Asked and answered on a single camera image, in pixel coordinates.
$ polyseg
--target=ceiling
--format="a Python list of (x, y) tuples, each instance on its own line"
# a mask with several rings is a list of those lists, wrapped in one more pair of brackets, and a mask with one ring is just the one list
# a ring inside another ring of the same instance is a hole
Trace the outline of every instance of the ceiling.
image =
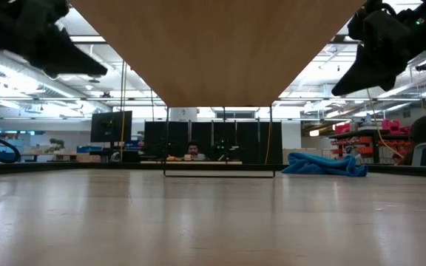
[[(392, 0), (386, 1), (391, 4), (396, 11), (415, 8), (420, 1), (417, 0)], [(67, 28), (70, 35), (98, 35), (98, 33), (87, 23), (83, 16), (77, 12), (76, 9), (72, 8), (70, 13), (65, 18), (61, 19), (61, 23)], [(338, 34), (346, 34), (347, 29), (343, 27)], [(24, 68), (22, 71), (25, 75), (30, 76), (36, 81), (49, 86), (44, 87), (46, 97), (66, 97), (64, 93), (69, 93), (73, 97), (80, 98), (99, 98), (103, 92), (110, 92), (112, 97), (120, 97), (121, 93), (121, 70), (123, 65), (122, 57), (114, 51), (108, 44), (78, 44), (78, 47), (85, 53), (91, 55), (97, 61), (100, 61), (108, 68), (108, 74), (102, 78), (97, 79), (97, 83), (90, 82), (92, 78), (86, 75), (62, 75), (56, 81), (48, 80), (48, 77), (39, 77), (41, 73), (37, 69), (33, 69), (23, 61), (15, 60), (13, 56), (8, 57), (8, 54), (1, 54), (8, 60), (12, 61), (11, 64), (7, 62), (1, 62), (9, 68), (18, 70)], [(356, 102), (323, 102), (322, 98), (332, 97), (330, 91), (333, 85), (342, 77), (342, 75), (349, 69), (351, 64), (354, 62), (356, 56), (356, 45), (355, 44), (328, 44), (317, 54), (317, 56), (308, 64), (307, 67), (291, 82), (291, 84), (284, 89), (284, 92), (280, 95), (280, 98), (274, 103), (275, 106), (281, 108), (287, 108), (287, 106), (302, 106), (302, 110), (310, 112), (303, 112), (303, 115), (317, 115), (318, 112), (322, 112), (322, 115), (326, 113), (336, 112), (337, 110), (345, 111), (353, 109), (353, 113), (361, 112), (364, 109), (368, 110), (369, 106), (366, 106), (366, 102), (362, 102), (367, 98), (367, 92), (361, 91), (348, 95), (349, 98), (362, 98)], [(398, 92), (393, 94), (384, 94), (379, 88), (371, 89), (371, 97), (377, 98), (415, 98), (419, 97), (422, 93), (426, 92), (426, 72), (417, 72), (413, 68), (409, 68), (408, 71), (402, 73), (399, 76), (398, 82), (396, 83), (395, 90), (391, 92)], [(151, 106), (151, 88), (143, 81), (143, 79), (137, 75), (134, 71), (129, 70), (126, 78), (126, 89), (128, 98), (136, 98), (130, 100), (128, 105), (130, 106)], [(34, 97), (34, 94), (23, 94), (29, 97)], [(7, 96), (5, 93), (0, 93), (0, 97)], [(152, 92), (152, 97), (155, 100), (154, 105), (157, 109), (163, 109), (165, 104), (158, 96)], [(293, 100), (291, 98), (316, 98), (307, 100)], [(12, 102), (28, 103), (28, 101), (17, 101)], [(31, 102), (36, 106), (41, 105), (41, 101)], [(119, 106), (120, 102), (112, 100), (110, 102), (101, 103), (99, 101), (93, 104), (97, 109), (107, 110), (106, 108), (112, 108)], [(402, 104), (401, 101), (386, 101), (385, 105), (390, 108)]]

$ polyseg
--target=blue towel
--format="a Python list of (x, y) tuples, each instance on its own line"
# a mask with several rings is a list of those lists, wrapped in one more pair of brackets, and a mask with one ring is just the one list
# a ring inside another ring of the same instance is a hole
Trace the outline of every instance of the blue towel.
[(343, 160), (332, 160), (312, 154), (292, 152), (288, 155), (290, 166), (284, 174), (333, 174), (348, 177), (365, 177), (368, 166), (356, 166), (356, 159), (348, 155)]

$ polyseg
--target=shelving unit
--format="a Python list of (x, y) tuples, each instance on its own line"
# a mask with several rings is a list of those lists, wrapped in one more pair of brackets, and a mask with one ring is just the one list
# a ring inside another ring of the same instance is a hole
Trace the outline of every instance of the shelving unit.
[[(389, 130), (380, 130), (382, 139), (389, 146), (392, 146), (397, 151), (404, 151), (405, 147), (409, 146), (408, 136), (406, 134), (390, 134)], [(393, 164), (392, 151), (387, 149), (379, 139), (379, 134), (376, 129), (365, 129), (344, 134), (330, 136), (331, 144), (338, 146), (332, 152), (343, 158), (346, 153), (346, 147), (355, 146), (358, 154), (364, 158), (365, 163), (375, 164)]]

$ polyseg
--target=blue cloth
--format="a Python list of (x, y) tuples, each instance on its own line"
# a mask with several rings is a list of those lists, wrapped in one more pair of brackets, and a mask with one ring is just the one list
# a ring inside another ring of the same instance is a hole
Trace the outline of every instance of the blue cloth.
[(332, 160), (312, 154), (292, 152), (288, 155), (289, 166), (282, 170), (284, 174), (333, 174), (348, 177), (365, 177), (368, 166), (356, 166), (351, 155), (343, 160)]

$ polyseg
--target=computer monitor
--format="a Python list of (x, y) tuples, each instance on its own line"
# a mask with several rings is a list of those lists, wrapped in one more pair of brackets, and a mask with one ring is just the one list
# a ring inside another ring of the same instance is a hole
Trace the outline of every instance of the computer monitor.
[(121, 139), (123, 128), (123, 112), (94, 114), (92, 116), (91, 142), (118, 142), (131, 140), (132, 112), (124, 112), (124, 137)]

